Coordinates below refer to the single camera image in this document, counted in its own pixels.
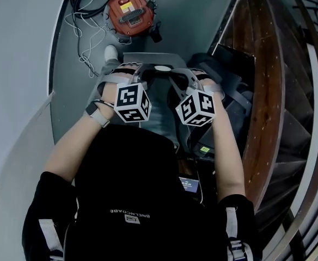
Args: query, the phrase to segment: watch face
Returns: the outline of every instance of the watch face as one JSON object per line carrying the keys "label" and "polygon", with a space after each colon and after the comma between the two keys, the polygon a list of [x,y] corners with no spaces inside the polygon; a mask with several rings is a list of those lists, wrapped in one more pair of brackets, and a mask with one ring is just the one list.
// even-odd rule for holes
{"label": "watch face", "polygon": [[97,106],[95,103],[91,103],[88,105],[88,107],[85,109],[85,111],[91,116],[93,113],[97,110]]}

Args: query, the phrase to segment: forearm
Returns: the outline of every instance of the forearm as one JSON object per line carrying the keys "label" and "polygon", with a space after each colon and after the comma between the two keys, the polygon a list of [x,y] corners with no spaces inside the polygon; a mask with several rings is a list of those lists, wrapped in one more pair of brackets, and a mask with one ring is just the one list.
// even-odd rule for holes
{"label": "forearm", "polygon": [[[105,105],[98,105],[98,107],[107,119],[113,116],[111,108]],[[81,117],[57,142],[46,162],[45,171],[72,182],[90,144],[101,128],[101,125],[90,116]]]}
{"label": "forearm", "polygon": [[218,200],[231,194],[245,195],[244,173],[233,130],[219,94],[214,94],[216,118],[213,120],[215,171]]}

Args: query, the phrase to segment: green label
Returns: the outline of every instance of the green label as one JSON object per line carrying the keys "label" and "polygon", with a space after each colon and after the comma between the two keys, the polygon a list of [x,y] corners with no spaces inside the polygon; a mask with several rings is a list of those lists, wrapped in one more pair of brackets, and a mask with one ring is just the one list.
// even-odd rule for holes
{"label": "green label", "polygon": [[210,148],[201,147],[200,150],[203,151],[203,152],[205,152],[205,153],[207,153],[207,152],[210,150]]}

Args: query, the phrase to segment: wooden staircase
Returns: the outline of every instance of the wooden staircase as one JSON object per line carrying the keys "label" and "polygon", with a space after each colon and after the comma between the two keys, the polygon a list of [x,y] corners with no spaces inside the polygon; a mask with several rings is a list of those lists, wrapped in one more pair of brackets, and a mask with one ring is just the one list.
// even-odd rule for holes
{"label": "wooden staircase", "polygon": [[220,44],[255,59],[243,164],[265,247],[289,212],[308,158],[314,105],[307,44],[281,0],[239,0]]}

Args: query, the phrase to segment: gray pants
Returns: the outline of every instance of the gray pants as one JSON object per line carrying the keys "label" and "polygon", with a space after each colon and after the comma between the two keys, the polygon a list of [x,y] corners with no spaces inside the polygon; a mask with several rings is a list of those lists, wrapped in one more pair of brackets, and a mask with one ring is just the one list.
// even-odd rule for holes
{"label": "gray pants", "polygon": [[[110,59],[102,67],[101,74],[102,75],[110,74],[117,67],[119,67],[119,65],[121,65],[120,61],[116,59]],[[99,92],[97,91],[97,87],[99,86],[101,80],[102,80],[102,76],[100,76],[97,79],[95,87],[89,97],[88,104],[93,100],[97,100],[101,98]],[[173,142],[175,148],[178,148],[179,143],[176,137],[174,115],[172,111],[169,109],[169,107],[167,106],[166,97],[159,98],[160,95],[158,95],[162,93],[160,92],[161,89],[163,89],[161,87],[162,86],[155,84],[154,82],[152,86],[152,88],[154,89],[153,92],[148,92],[148,98],[152,104],[152,110],[149,117],[149,121],[140,123],[140,127],[147,129],[148,131],[154,132],[156,134],[165,136],[166,138],[170,139]],[[123,120],[118,115],[115,115],[114,118],[112,118],[111,123],[117,124],[117,125],[138,126],[138,123],[131,123],[131,124],[124,123]]]}

